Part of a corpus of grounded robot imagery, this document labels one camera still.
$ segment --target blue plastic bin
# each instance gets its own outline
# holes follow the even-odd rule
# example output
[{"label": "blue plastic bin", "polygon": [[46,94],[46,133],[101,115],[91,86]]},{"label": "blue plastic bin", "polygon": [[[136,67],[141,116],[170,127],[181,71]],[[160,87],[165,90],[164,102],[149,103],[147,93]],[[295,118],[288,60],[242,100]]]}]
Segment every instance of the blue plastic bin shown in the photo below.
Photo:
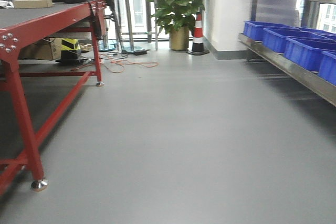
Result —
[{"label": "blue plastic bin", "polygon": [[309,31],[309,32],[315,33],[315,34],[331,34],[331,35],[334,35],[333,33],[330,33],[328,31],[319,30],[319,29],[305,28],[305,27],[297,27],[297,28],[300,29],[301,31]]},{"label": "blue plastic bin", "polygon": [[258,21],[244,21],[244,32],[243,34],[253,40],[262,41],[264,37],[264,28],[278,28],[278,29],[294,29],[297,28],[277,24],[277,23],[268,23],[268,22],[258,22]]},{"label": "blue plastic bin", "polygon": [[336,51],[323,51],[319,77],[336,85]]},{"label": "blue plastic bin", "polygon": [[309,71],[319,71],[323,58],[322,51],[336,51],[336,41],[315,41],[308,39],[287,38],[285,55]]},{"label": "blue plastic bin", "polygon": [[285,52],[286,38],[321,39],[321,41],[331,40],[330,38],[308,31],[264,28],[264,41],[262,43],[265,47],[274,52],[282,54]]},{"label": "blue plastic bin", "polygon": [[336,34],[318,34],[318,35],[336,41]]}]

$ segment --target workbench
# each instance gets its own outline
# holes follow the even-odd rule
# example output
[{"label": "workbench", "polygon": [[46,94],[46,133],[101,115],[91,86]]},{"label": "workbench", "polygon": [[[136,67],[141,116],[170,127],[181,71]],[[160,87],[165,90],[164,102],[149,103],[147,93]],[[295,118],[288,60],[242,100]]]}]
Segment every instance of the workbench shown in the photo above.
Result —
[{"label": "workbench", "polygon": [[[8,91],[11,94],[15,116],[23,140],[23,150],[16,158],[0,159],[0,195],[7,191],[17,173],[23,169],[30,170],[32,173],[34,181],[31,186],[33,190],[40,191],[48,185],[40,159],[39,146],[90,76],[96,76],[96,86],[103,86],[98,39],[95,36],[91,13],[93,11],[97,20],[96,24],[99,24],[101,30],[105,31],[103,16],[105,7],[106,3],[104,1],[95,0],[90,1],[90,3],[79,4],[54,3],[53,7],[50,8],[0,9],[0,61],[3,69],[3,74],[0,77],[0,91]],[[72,26],[82,20],[88,20],[89,26]],[[20,73],[18,60],[20,50],[59,31],[62,33],[91,33],[95,62],[94,70]],[[80,78],[55,111],[35,132],[21,78],[58,76],[78,76]]]}]

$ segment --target gold plant pot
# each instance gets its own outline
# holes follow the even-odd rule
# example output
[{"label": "gold plant pot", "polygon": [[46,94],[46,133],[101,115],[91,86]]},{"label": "gold plant pot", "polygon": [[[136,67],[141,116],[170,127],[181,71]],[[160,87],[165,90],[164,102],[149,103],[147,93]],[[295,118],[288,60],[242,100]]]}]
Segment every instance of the gold plant pot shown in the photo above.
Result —
[{"label": "gold plant pot", "polygon": [[189,46],[189,29],[186,26],[176,31],[172,29],[169,33],[169,48],[172,50],[187,50]]}]

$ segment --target cardboard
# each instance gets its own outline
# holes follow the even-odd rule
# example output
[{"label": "cardboard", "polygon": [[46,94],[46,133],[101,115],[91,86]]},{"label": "cardboard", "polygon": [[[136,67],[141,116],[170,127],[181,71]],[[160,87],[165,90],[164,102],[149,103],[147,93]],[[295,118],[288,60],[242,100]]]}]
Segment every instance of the cardboard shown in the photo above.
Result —
[{"label": "cardboard", "polygon": [[39,40],[27,47],[21,49],[20,59],[37,59],[37,60],[55,60],[61,57],[62,39],[47,38],[51,41]]},{"label": "cardboard", "polygon": [[51,0],[14,0],[14,8],[24,9],[24,8],[48,8],[53,6]]}]

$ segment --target traffic cone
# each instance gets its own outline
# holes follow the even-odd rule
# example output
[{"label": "traffic cone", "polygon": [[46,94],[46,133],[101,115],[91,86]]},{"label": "traffic cone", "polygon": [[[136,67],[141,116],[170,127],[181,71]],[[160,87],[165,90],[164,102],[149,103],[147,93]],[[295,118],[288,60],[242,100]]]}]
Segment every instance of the traffic cone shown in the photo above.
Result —
[{"label": "traffic cone", "polygon": [[209,53],[209,50],[204,50],[204,45],[203,45],[202,13],[197,12],[194,39],[193,39],[193,47],[191,51],[188,50],[188,54],[204,55],[208,53]]}]

